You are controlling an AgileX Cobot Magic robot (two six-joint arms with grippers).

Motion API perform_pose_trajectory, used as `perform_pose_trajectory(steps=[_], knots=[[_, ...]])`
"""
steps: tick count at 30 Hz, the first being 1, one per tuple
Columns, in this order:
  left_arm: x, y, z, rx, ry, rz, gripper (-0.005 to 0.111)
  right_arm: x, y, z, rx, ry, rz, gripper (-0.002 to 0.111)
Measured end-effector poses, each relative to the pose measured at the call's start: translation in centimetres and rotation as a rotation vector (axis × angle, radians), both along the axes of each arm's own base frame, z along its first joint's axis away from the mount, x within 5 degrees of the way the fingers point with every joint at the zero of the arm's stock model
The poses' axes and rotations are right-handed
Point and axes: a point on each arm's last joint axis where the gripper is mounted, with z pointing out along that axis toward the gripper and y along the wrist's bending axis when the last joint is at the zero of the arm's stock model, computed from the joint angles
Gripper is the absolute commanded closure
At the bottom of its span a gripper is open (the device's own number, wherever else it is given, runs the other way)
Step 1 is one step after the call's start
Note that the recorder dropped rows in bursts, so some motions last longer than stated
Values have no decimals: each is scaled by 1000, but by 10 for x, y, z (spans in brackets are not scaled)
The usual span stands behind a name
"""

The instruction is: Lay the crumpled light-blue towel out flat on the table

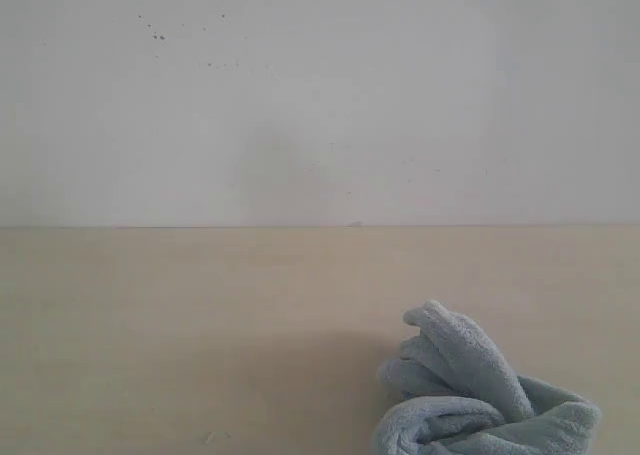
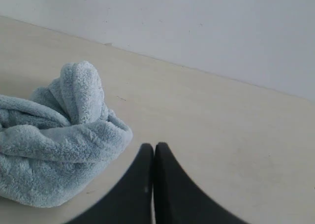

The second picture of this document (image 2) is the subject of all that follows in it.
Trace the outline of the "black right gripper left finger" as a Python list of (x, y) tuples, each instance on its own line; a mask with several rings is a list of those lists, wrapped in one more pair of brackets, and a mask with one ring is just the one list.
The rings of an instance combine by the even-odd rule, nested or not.
[(154, 150), (144, 143), (117, 184), (70, 224), (151, 224)]

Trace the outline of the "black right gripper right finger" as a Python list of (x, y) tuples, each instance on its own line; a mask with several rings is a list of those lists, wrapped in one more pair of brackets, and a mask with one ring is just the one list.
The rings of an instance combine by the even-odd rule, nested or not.
[(156, 145), (153, 171), (157, 224), (244, 224), (199, 188), (165, 142)]

